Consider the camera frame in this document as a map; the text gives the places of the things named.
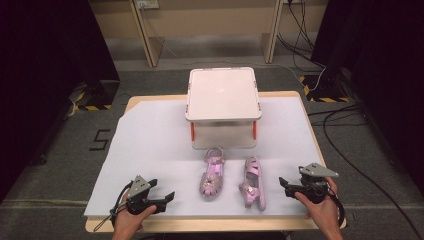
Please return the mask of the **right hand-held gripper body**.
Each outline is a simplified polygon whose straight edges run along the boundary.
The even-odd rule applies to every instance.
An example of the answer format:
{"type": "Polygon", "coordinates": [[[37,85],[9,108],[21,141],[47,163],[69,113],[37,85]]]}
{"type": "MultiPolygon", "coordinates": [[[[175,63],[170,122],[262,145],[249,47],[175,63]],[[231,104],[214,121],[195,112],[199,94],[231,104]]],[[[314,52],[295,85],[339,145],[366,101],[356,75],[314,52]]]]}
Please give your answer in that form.
{"type": "Polygon", "coordinates": [[[337,172],[318,163],[300,166],[299,173],[301,174],[300,192],[315,204],[321,203],[329,192],[326,178],[339,177],[337,172]]]}

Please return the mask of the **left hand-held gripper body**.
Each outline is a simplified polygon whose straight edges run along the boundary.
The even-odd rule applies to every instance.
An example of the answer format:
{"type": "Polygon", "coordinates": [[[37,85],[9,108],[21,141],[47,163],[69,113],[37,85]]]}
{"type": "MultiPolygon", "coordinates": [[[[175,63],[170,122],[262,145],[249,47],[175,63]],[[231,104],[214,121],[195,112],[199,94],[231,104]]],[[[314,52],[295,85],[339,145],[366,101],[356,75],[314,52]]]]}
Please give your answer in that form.
{"type": "Polygon", "coordinates": [[[126,205],[129,213],[138,215],[153,204],[148,199],[150,189],[149,181],[146,181],[141,175],[137,175],[128,191],[126,205]]]}

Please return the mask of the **pink child's sandal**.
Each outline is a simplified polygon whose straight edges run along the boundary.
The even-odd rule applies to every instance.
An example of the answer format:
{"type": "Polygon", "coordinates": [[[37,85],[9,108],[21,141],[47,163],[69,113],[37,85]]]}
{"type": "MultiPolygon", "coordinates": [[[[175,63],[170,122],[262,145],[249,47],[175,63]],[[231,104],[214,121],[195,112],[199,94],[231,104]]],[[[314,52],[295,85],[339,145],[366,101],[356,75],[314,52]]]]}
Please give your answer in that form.
{"type": "Polygon", "coordinates": [[[223,188],[224,152],[220,147],[209,148],[205,154],[206,171],[202,174],[199,192],[204,199],[216,198],[223,188]]]}
{"type": "Polygon", "coordinates": [[[266,209],[262,168],[259,160],[255,156],[245,161],[244,178],[239,185],[239,191],[243,197],[246,208],[250,208],[253,203],[256,202],[259,211],[263,212],[266,209]]]}

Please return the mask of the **white two-tier shoe rack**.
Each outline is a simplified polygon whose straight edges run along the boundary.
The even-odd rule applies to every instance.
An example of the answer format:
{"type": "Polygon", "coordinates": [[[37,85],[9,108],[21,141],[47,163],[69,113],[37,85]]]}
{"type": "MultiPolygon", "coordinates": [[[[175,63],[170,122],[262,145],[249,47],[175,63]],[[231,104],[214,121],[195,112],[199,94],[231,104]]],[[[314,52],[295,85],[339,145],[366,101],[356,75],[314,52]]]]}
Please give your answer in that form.
{"type": "Polygon", "coordinates": [[[185,118],[195,149],[253,148],[261,116],[252,68],[190,71],[185,118]]]}

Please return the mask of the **person's right hand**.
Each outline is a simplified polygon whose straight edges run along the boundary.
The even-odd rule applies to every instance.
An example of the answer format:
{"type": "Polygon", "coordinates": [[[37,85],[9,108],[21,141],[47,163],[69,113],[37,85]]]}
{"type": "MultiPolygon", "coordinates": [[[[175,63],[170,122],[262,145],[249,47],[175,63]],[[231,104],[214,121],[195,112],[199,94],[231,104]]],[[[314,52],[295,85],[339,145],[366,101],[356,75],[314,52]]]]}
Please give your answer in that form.
{"type": "Polygon", "coordinates": [[[338,208],[329,196],[319,204],[314,204],[300,192],[296,192],[295,196],[307,209],[307,213],[304,216],[305,219],[312,219],[320,230],[336,227],[340,229],[338,224],[338,208]]]}

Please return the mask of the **person's left hand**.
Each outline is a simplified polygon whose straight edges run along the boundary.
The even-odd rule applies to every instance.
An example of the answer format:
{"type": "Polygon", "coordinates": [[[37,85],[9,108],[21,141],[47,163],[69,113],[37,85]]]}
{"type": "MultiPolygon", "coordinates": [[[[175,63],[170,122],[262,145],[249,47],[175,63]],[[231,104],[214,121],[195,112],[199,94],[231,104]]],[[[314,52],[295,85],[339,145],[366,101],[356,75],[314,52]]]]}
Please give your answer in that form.
{"type": "Polygon", "coordinates": [[[156,211],[156,207],[154,205],[145,209],[142,213],[138,215],[133,215],[128,212],[125,208],[126,201],[122,200],[120,203],[119,213],[117,214],[114,232],[136,232],[143,230],[143,221],[147,219],[150,215],[152,215],[156,211]]]}

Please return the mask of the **striped black stand base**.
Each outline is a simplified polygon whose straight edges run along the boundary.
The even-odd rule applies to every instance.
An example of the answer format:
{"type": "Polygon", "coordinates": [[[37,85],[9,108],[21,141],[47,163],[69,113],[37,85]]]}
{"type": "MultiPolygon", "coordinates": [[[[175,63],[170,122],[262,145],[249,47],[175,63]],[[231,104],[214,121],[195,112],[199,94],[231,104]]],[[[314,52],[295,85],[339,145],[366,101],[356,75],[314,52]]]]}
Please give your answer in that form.
{"type": "Polygon", "coordinates": [[[319,75],[304,75],[299,78],[308,101],[311,102],[348,102],[348,94],[339,81],[323,84],[319,75]]]}
{"type": "Polygon", "coordinates": [[[83,111],[110,110],[119,86],[118,80],[101,80],[99,88],[85,86],[74,101],[74,109],[83,111]]]}

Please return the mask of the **black curtain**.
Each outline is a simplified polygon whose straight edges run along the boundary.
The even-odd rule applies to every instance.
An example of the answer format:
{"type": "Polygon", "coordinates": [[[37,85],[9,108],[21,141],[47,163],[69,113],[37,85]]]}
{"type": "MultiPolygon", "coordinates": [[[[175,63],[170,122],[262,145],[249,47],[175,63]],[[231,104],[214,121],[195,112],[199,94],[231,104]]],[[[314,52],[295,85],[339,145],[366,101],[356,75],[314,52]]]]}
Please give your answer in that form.
{"type": "Polygon", "coordinates": [[[328,0],[313,59],[345,68],[371,121],[424,196],[424,0],[328,0]]]}
{"type": "Polygon", "coordinates": [[[0,0],[0,203],[53,140],[69,96],[119,78],[89,0],[0,0]]]}

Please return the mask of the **beige wooden desk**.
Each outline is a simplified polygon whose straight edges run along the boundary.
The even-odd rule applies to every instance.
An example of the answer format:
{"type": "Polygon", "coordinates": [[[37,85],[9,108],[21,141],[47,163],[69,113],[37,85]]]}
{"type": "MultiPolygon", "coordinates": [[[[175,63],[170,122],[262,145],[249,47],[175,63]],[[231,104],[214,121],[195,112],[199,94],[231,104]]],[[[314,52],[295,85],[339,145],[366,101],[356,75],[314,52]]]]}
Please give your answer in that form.
{"type": "Polygon", "coordinates": [[[198,35],[247,35],[260,39],[264,62],[273,61],[279,33],[304,21],[319,30],[329,0],[158,0],[158,9],[139,9],[135,0],[88,0],[104,37],[138,39],[151,67],[165,39],[198,35]]]}

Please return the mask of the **white wall socket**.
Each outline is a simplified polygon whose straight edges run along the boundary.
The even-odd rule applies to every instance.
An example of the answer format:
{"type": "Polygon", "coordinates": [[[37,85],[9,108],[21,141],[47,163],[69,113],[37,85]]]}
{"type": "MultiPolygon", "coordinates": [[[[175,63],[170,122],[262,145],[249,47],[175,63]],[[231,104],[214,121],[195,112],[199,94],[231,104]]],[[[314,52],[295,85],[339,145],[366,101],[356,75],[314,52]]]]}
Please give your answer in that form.
{"type": "Polygon", "coordinates": [[[139,9],[158,9],[158,0],[135,0],[135,3],[139,9]]]}

